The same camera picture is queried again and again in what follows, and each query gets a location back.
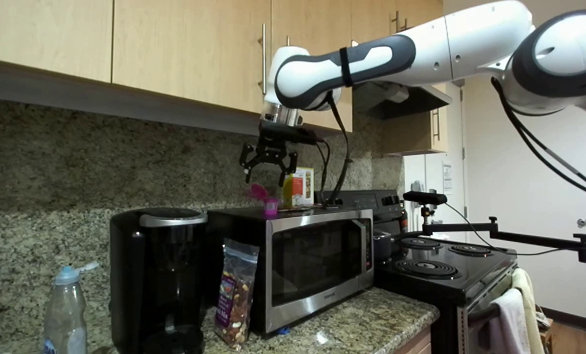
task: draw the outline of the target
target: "granite backsplash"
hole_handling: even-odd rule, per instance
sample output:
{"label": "granite backsplash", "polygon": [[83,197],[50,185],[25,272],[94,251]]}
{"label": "granite backsplash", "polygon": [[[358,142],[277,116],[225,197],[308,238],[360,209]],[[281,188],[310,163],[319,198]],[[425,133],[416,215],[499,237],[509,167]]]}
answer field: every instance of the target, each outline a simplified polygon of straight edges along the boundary
{"label": "granite backsplash", "polygon": [[[355,116],[343,189],[401,188],[399,157],[379,152],[380,121]],[[51,281],[62,265],[100,267],[84,274],[86,316],[108,316],[109,218],[144,206],[207,210],[255,205],[238,165],[255,137],[0,101],[0,343],[40,336]],[[333,157],[326,188],[345,155]],[[322,161],[299,147],[299,165]],[[261,166],[253,181],[276,189],[279,170]]]}

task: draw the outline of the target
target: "yellow towel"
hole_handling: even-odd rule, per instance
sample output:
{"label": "yellow towel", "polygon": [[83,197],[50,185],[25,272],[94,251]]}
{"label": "yellow towel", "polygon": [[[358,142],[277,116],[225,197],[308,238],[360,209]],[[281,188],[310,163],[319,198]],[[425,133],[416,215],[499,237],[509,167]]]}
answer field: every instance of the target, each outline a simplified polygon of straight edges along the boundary
{"label": "yellow towel", "polygon": [[529,336],[529,348],[531,354],[544,354],[538,320],[535,315],[535,298],[533,298],[533,285],[529,274],[523,269],[517,268],[511,278],[511,286],[520,290],[523,295],[523,307],[525,308],[525,320],[527,321],[527,335]]}

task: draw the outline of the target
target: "coffee maker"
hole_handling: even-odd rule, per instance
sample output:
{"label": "coffee maker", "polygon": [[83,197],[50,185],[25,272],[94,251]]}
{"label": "coffee maker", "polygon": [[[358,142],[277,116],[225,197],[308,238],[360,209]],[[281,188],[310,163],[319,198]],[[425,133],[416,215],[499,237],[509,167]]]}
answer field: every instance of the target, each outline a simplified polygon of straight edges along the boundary
{"label": "coffee maker", "polygon": [[121,354],[203,352],[207,215],[144,208],[110,220],[112,340]]}

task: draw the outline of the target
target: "microwave window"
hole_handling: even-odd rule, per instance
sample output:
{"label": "microwave window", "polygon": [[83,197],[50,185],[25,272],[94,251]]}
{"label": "microwave window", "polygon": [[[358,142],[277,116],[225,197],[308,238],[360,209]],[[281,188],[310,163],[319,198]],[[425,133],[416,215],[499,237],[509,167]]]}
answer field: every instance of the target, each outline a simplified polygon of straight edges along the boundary
{"label": "microwave window", "polygon": [[271,304],[330,289],[361,273],[361,233],[351,220],[274,233]]}

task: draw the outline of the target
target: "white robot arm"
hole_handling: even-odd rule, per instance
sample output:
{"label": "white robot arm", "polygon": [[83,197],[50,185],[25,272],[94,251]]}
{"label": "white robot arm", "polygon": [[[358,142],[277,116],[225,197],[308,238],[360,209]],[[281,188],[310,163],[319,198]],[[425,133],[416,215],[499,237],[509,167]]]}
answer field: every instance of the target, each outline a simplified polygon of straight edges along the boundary
{"label": "white robot arm", "polygon": [[[554,17],[537,29],[531,20],[521,2],[503,0],[323,56],[300,47],[278,49],[267,80],[259,143],[245,144],[241,153],[246,181],[254,166],[271,163],[280,166],[282,185],[297,164],[297,154],[290,152],[289,167],[284,165],[286,142],[321,141],[298,127],[297,110],[327,110],[342,87],[365,81],[418,87],[488,74],[506,112],[547,115],[569,105],[586,110],[586,10]],[[251,152],[256,155],[248,160]]]}

